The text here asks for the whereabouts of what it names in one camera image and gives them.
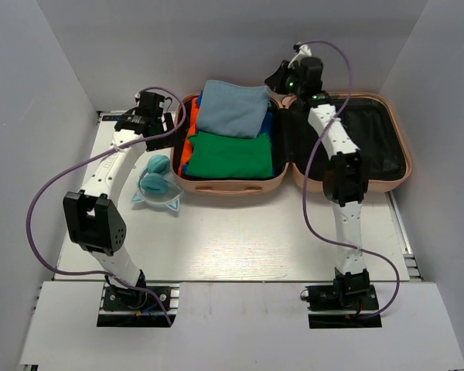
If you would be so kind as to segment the orange jacket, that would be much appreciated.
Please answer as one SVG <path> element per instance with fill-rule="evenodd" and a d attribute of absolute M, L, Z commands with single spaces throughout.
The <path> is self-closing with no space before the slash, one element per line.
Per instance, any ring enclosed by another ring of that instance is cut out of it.
<path fill-rule="evenodd" d="M 189 141 L 189 137 L 196 134 L 196 120 L 198 117 L 198 113 L 200 110 L 200 103 L 201 103 L 201 98 L 202 94 L 200 94 L 198 97 L 194 97 L 191 100 L 191 109 L 190 109 L 190 125 L 189 125 L 189 130 L 186 135 L 186 139 L 184 141 L 184 146 L 183 146 L 183 153 L 181 155 L 179 167 L 178 167 L 178 175 L 179 176 L 184 176 L 185 175 L 185 170 L 186 166 L 189 163 L 189 160 L 191 158 L 191 155 L 193 153 L 193 146 L 191 145 Z"/>

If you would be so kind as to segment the blue zip jacket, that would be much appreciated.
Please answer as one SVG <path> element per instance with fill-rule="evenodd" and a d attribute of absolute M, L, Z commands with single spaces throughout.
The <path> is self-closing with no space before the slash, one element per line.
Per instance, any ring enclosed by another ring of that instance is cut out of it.
<path fill-rule="evenodd" d="M 273 121 L 273 113 L 267 112 L 262 121 L 261 129 L 258 134 L 267 134 L 271 137 L 271 125 Z"/>

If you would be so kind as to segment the teal white cat-ear headphones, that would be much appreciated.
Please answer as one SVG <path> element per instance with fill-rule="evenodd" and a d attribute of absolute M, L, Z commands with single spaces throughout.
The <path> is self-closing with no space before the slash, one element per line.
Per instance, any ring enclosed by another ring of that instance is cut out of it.
<path fill-rule="evenodd" d="M 131 203 L 144 203 L 153 208 L 178 212 L 183 189 L 174 181 L 170 170 L 168 156 L 152 156 L 138 177 Z"/>

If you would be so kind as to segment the green t-shirt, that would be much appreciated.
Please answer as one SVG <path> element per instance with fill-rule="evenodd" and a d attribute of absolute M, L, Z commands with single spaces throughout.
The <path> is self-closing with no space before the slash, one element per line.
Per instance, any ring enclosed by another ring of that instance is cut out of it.
<path fill-rule="evenodd" d="M 201 179 L 269 179 L 274 175 L 267 134 L 232 138 L 201 131 L 189 137 L 193 151 L 184 174 Z"/>

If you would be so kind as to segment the grey-blue cloth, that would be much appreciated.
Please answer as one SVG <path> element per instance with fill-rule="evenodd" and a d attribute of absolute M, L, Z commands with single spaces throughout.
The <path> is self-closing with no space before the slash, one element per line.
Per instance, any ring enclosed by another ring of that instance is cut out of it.
<path fill-rule="evenodd" d="M 261 130 L 269 102 L 266 86 L 242 87 L 208 80 L 201 94 L 196 128 L 225 137 L 255 138 Z"/>

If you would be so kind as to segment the pink suitcase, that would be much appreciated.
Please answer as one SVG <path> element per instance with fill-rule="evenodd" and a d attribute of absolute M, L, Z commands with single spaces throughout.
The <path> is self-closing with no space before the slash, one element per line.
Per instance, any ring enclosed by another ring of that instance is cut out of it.
<path fill-rule="evenodd" d="M 184 122 L 174 137 L 171 161 L 172 173 L 181 188 L 208 196 L 246 196 L 273 191 L 288 172 L 293 173 L 295 183 L 301 186 L 303 176 L 308 172 L 308 191 L 322 191 L 328 155 L 324 148 L 319 148 L 312 165 L 307 164 L 317 134 L 309 127 L 307 116 L 301 112 L 294 97 L 271 98 L 274 114 L 271 133 L 274 166 L 272 178 L 210 180 L 185 175 L 181 159 L 195 117 L 193 112 L 197 97 L 197 94 L 191 94 L 183 98 L 183 105 L 176 112 L 176 119 L 183 119 Z M 383 97 L 372 93 L 332 93 L 330 97 L 337 107 L 343 102 L 348 103 L 341 114 L 341 120 L 350 138 L 370 160 L 369 191 L 389 192 L 396 189 L 411 174 L 412 163 L 404 135 L 390 104 Z"/>

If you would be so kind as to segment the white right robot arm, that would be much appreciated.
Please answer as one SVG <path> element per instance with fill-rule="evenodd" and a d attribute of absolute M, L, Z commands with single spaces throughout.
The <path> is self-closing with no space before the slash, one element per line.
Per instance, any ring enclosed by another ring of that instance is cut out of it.
<path fill-rule="evenodd" d="M 313 311 L 358 311 L 370 291 L 360 228 L 369 165 L 346 133 L 336 106 L 322 88 L 322 69 L 322 61 L 316 57 L 296 57 L 291 62 L 282 61 L 265 83 L 277 94 L 296 96 L 308 108 L 308 124 L 319 136 L 329 159 L 322 190 L 333 209 L 336 245 L 341 251 L 332 284 L 308 287 L 302 293 L 302 300 Z"/>

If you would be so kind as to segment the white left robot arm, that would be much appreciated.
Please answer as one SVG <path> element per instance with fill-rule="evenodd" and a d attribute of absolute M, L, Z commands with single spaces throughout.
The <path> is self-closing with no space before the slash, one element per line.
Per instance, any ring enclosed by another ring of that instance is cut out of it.
<path fill-rule="evenodd" d="M 121 299 L 130 308 L 140 308 L 146 303 L 148 289 L 141 283 L 142 271 L 125 248 L 127 227 L 117 204 L 128 176 L 148 145 L 140 142 L 127 148 L 122 146 L 174 128 L 172 115 L 164 112 L 164 103 L 161 94 L 138 94 L 136 107 L 122 114 L 114 126 L 108 148 L 111 153 L 102 156 L 79 191 L 68 192 L 63 198 L 71 241 L 98 261 L 109 284 L 123 287 Z"/>

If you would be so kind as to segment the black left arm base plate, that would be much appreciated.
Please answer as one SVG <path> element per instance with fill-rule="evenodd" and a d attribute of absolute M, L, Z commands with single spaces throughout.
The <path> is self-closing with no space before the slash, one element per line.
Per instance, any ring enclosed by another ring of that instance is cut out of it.
<path fill-rule="evenodd" d="M 178 284 L 157 284 L 148 287 L 161 301 L 170 322 L 174 322 L 179 305 Z M 142 294 L 135 304 L 129 304 L 120 288 L 104 285 L 97 315 L 98 328 L 170 328 L 157 300 L 150 294 Z"/>

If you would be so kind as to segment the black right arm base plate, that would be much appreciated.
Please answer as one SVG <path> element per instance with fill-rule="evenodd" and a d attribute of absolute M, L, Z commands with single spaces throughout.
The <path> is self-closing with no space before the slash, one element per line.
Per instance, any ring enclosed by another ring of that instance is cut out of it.
<path fill-rule="evenodd" d="M 332 285 L 306 286 L 299 295 L 307 304 L 310 329 L 381 328 L 380 315 L 365 319 L 379 310 L 375 287 L 367 293 L 342 302 Z"/>

